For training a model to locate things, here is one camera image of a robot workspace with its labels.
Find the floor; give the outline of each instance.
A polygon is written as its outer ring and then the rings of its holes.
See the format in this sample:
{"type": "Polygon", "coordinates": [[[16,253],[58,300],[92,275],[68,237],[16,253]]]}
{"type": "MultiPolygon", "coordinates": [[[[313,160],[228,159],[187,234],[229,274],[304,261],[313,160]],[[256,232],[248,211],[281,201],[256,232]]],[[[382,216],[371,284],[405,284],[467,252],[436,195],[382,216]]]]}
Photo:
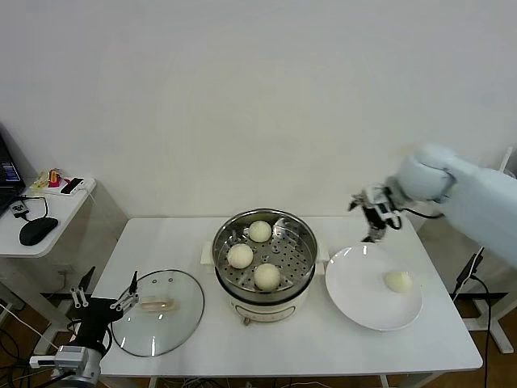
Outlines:
{"type": "MultiPolygon", "coordinates": [[[[477,316],[476,309],[473,306],[471,301],[456,301],[456,306],[460,311],[460,314],[464,318],[474,318],[477,316]]],[[[36,330],[43,331],[47,325],[47,323],[30,307],[26,306],[23,310],[18,312],[18,316],[24,321],[30,323],[36,330]]],[[[510,341],[517,346],[517,310],[509,313],[502,321],[502,327],[505,332],[508,334],[510,341]]],[[[7,331],[12,335],[13,339],[19,346],[19,354],[21,358],[28,358],[32,349],[35,347],[37,342],[37,335],[30,331],[25,326],[18,323],[12,317],[7,318],[7,320],[3,323],[2,329],[7,331]]],[[[476,343],[478,349],[480,349],[480,353],[483,355],[485,349],[485,333],[484,332],[476,332],[472,333],[472,337],[474,342],[476,343]]],[[[2,340],[3,346],[6,348],[8,352],[16,354],[16,347],[12,344],[9,338],[3,333],[0,336],[2,340]]],[[[55,344],[65,344],[69,339],[69,335],[63,334],[56,338],[55,344]]],[[[515,366],[517,365],[517,353],[510,355],[503,355],[499,353],[495,342],[490,339],[489,346],[489,385],[490,388],[507,388],[512,386],[517,386],[517,369],[515,366]]],[[[9,356],[3,349],[0,348],[0,388],[3,386],[7,386],[6,377],[4,377],[4,373],[8,371],[8,369],[4,368],[7,365],[12,364],[14,359],[9,356]]],[[[22,375],[22,373],[29,374],[39,372],[38,370],[25,370],[17,369],[13,372],[13,379],[18,378],[22,375]]],[[[38,384],[44,383],[49,380],[50,372],[43,372],[31,377],[31,385],[37,386],[38,384]]],[[[438,379],[434,380],[430,384],[427,385],[427,388],[452,388],[452,387],[461,387],[468,386],[470,388],[483,387],[483,376],[484,369],[481,368],[479,370],[471,371],[471,372],[458,372],[458,373],[447,373],[438,379]]],[[[404,376],[390,376],[389,384],[390,386],[397,386],[397,384],[404,378],[404,376]]],[[[148,378],[140,378],[134,379],[135,383],[141,387],[147,387],[149,379],[148,378]]],[[[23,383],[23,387],[27,385],[27,378],[24,378],[22,381],[14,381],[15,387],[22,387],[20,382],[23,383]]],[[[230,378],[228,381],[226,379],[216,379],[216,383],[219,383],[223,387],[227,387],[229,384],[230,388],[244,388],[246,387],[246,383],[249,382],[251,386],[256,388],[272,388],[275,386],[276,388],[287,388],[290,382],[288,377],[281,377],[276,379],[276,381],[272,378],[230,378]]],[[[369,377],[304,377],[304,378],[293,378],[291,383],[292,386],[296,386],[299,382],[320,382],[321,384],[325,384],[331,388],[373,388],[380,387],[380,381],[378,377],[369,376],[369,377]]],[[[189,388],[203,388],[210,387],[210,384],[207,382],[202,386],[197,386],[201,382],[195,382],[189,385],[189,388]]],[[[181,387],[183,385],[183,379],[181,378],[171,378],[171,379],[159,379],[158,387],[161,388],[174,388],[181,387]]],[[[304,384],[307,388],[317,387],[318,384],[304,384]]]]}

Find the glass lid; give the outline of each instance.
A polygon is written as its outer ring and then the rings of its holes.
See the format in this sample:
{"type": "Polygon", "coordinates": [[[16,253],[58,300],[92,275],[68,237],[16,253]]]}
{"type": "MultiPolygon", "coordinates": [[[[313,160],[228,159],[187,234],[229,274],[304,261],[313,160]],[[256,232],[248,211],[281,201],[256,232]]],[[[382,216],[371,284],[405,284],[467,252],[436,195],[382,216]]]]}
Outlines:
{"type": "Polygon", "coordinates": [[[183,344],[200,323],[204,295],[188,273],[171,269],[138,280],[138,303],[112,324],[115,342],[134,356],[153,357],[183,344]]]}

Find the cable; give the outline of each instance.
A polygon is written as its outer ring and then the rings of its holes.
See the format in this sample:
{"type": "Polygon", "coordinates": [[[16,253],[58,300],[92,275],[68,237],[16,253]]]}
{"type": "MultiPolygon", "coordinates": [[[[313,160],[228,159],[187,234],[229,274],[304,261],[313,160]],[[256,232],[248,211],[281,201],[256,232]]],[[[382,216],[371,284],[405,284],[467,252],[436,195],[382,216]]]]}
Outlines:
{"type": "Polygon", "coordinates": [[[30,374],[28,374],[28,375],[26,376],[26,378],[27,378],[27,388],[31,388],[31,384],[32,384],[31,375],[30,375],[30,374]]]}
{"type": "Polygon", "coordinates": [[[106,330],[107,330],[107,337],[109,339],[109,342],[107,343],[106,352],[104,352],[104,356],[107,355],[107,353],[111,349],[111,345],[113,344],[113,334],[111,333],[111,330],[109,327],[107,327],[106,330]]]}
{"type": "Polygon", "coordinates": [[[168,378],[162,378],[162,380],[163,380],[164,382],[168,382],[168,383],[170,383],[170,384],[181,384],[181,385],[185,384],[185,379],[183,379],[183,381],[182,381],[182,382],[173,382],[172,380],[170,380],[170,379],[168,379],[168,378]]]}
{"type": "Polygon", "coordinates": [[[394,230],[402,229],[402,219],[400,216],[397,216],[397,224],[395,224],[392,219],[387,220],[386,223],[394,230]]]}
{"type": "MultiPolygon", "coordinates": [[[[27,388],[30,388],[30,385],[31,385],[31,377],[28,375],[30,371],[30,367],[29,365],[27,367],[25,367],[25,369],[23,370],[22,372],[22,376],[23,378],[26,378],[27,379],[27,388]]],[[[22,388],[23,387],[23,381],[19,382],[19,388],[22,388]]]]}
{"type": "Polygon", "coordinates": [[[4,370],[4,369],[22,369],[25,367],[27,367],[27,363],[19,364],[19,363],[15,362],[13,365],[3,366],[3,367],[0,367],[0,369],[2,369],[2,370],[4,370]]]}
{"type": "Polygon", "coordinates": [[[483,254],[483,251],[485,250],[484,247],[479,248],[479,251],[477,251],[477,254],[472,258],[472,264],[470,265],[469,274],[465,277],[465,279],[461,282],[461,285],[454,288],[454,291],[452,295],[452,303],[458,298],[458,295],[460,295],[461,289],[463,289],[464,285],[467,283],[467,281],[472,278],[474,273],[474,268],[476,267],[477,258],[483,254]]]}
{"type": "Polygon", "coordinates": [[[427,214],[422,214],[422,213],[419,213],[413,209],[409,209],[409,208],[403,208],[402,210],[405,210],[406,212],[410,212],[412,214],[414,214],[415,216],[419,216],[419,217],[422,217],[422,218],[426,218],[428,220],[435,220],[437,218],[441,218],[441,217],[445,217],[443,215],[443,213],[440,213],[440,214],[436,214],[435,216],[429,216],[427,214]]]}
{"type": "Polygon", "coordinates": [[[13,313],[13,312],[9,311],[9,309],[7,309],[7,308],[6,308],[2,303],[0,303],[0,307],[2,307],[5,311],[7,311],[9,314],[11,314],[13,317],[15,317],[15,319],[16,319],[18,322],[22,323],[23,325],[25,325],[26,327],[28,327],[29,329],[31,329],[32,331],[34,331],[37,335],[39,335],[39,336],[40,336],[40,338],[41,338],[42,340],[44,340],[45,342],[47,342],[50,346],[52,346],[52,347],[53,347],[53,348],[55,348],[56,350],[59,350],[59,348],[58,348],[56,345],[54,345],[54,344],[52,343],[52,341],[49,341],[48,339],[46,339],[45,337],[43,337],[43,335],[42,335],[39,331],[37,331],[34,327],[32,327],[31,325],[29,325],[28,323],[25,323],[25,322],[24,322],[23,320],[21,320],[20,318],[18,318],[18,317],[16,316],[16,314],[15,314],[15,313],[13,313]]]}
{"type": "Polygon", "coordinates": [[[75,335],[76,337],[78,336],[78,333],[77,331],[75,330],[75,325],[81,323],[82,320],[81,319],[72,319],[67,325],[66,325],[66,330],[68,330],[70,333],[72,333],[73,335],[75,335]]]}
{"type": "Polygon", "coordinates": [[[216,386],[219,386],[220,388],[225,388],[224,386],[222,386],[221,384],[219,384],[218,382],[216,382],[213,378],[203,378],[194,388],[199,388],[200,386],[202,386],[205,382],[210,382],[210,383],[213,383],[215,384],[216,386]]]}
{"type": "MultiPolygon", "coordinates": [[[[39,371],[31,373],[31,374],[27,374],[27,375],[22,376],[22,377],[13,378],[13,379],[11,379],[11,381],[17,382],[18,380],[23,380],[24,378],[28,378],[28,377],[31,377],[31,376],[36,376],[37,374],[42,374],[42,373],[48,372],[50,369],[53,369],[53,366],[49,366],[46,369],[42,369],[42,370],[39,370],[39,371]]],[[[9,385],[9,383],[6,382],[5,384],[2,384],[0,386],[0,388],[3,388],[4,386],[8,386],[8,385],[9,385]]]]}
{"type": "Polygon", "coordinates": [[[49,382],[44,382],[43,384],[39,384],[39,385],[38,385],[38,386],[36,386],[35,388],[44,388],[44,387],[46,387],[46,386],[50,386],[50,385],[52,385],[54,382],[59,382],[60,380],[62,380],[62,379],[64,379],[64,378],[66,378],[66,377],[68,377],[68,376],[71,376],[71,375],[73,375],[73,374],[75,374],[75,373],[74,373],[74,372],[72,372],[72,371],[65,372],[65,373],[63,373],[61,376],[57,376],[57,377],[53,378],[53,379],[52,379],[52,380],[50,380],[49,382]]]}
{"type": "Polygon", "coordinates": [[[476,275],[471,275],[471,279],[481,283],[486,292],[486,304],[488,305],[488,324],[486,327],[486,342],[485,342],[485,388],[488,386],[488,343],[490,339],[490,324],[492,323],[492,305],[490,303],[490,292],[486,284],[476,275]]]}
{"type": "Polygon", "coordinates": [[[191,385],[191,384],[194,384],[195,382],[198,382],[199,380],[201,380],[201,378],[191,378],[190,381],[188,381],[189,379],[186,378],[185,381],[183,382],[183,385],[181,386],[181,388],[186,388],[187,386],[191,385]]]}
{"type": "MultiPolygon", "coordinates": [[[[25,200],[43,200],[45,203],[45,215],[43,217],[38,217],[35,219],[45,218],[48,216],[48,203],[47,203],[47,199],[44,196],[19,196],[18,199],[21,200],[22,202],[24,202],[25,200]]],[[[21,218],[23,218],[27,222],[34,221],[34,220],[28,220],[27,216],[25,214],[23,216],[21,216],[21,218]]]]}
{"type": "Polygon", "coordinates": [[[324,386],[325,388],[332,388],[331,386],[323,384],[322,382],[293,382],[293,383],[289,382],[289,384],[287,384],[286,386],[281,386],[280,388],[288,388],[291,386],[307,386],[309,384],[316,384],[318,386],[324,386]]]}
{"type": "Polygon", "coordinates": [[[20,361],[22,360],[20,358],[20,355],[19,355],[19,346],[18,344],[16,343],[15,339],[12,337],[11,334],[9,334],[7,331],[3,330],[2,328],[0,328],[0,332],[3,334],[3,335],[6,335],[9,340],[11,340],[11,342],[15,345],[15,348],[16,348],[16,356],[14,354],[12,354],[9,350],[6,349],[6,347],[4,346],[3,342],[2,342],[2,337],[0,336],[0,347],[3,349],[3,351],[5,353],[7,353],[9,356],[13,357],[16,361],[20,361]]]}
{"type": "Polygon", "coordinates": [[[15,388],[15,381],[13,380],[13,371],[10,370],[9,374],[7,374],[7,385],[9,388],[15,388]]]}

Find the computer mouse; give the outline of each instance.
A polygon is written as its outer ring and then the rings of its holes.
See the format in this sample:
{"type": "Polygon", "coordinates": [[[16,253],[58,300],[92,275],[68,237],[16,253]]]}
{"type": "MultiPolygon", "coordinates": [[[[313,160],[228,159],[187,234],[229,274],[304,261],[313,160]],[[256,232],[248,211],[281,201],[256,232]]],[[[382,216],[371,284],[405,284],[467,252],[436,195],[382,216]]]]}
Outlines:
{"type": "Polygon", "coordinates": [[[29,221],[19,231],[19,241],[22,245],[36,245],[56,226],[56,218],[42,217],[29,221]]]}

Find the white wall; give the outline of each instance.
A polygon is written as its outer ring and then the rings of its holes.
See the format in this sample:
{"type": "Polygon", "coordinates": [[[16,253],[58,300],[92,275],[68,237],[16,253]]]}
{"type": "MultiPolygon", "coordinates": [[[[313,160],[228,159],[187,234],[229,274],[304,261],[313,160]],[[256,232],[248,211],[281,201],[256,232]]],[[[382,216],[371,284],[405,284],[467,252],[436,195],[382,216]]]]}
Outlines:
{"type": "Polygon", "coordinates": [[[416,145],[496,166],[517,3],[6,0],[0,120],[130,217],[346,212],[416,145]]]}

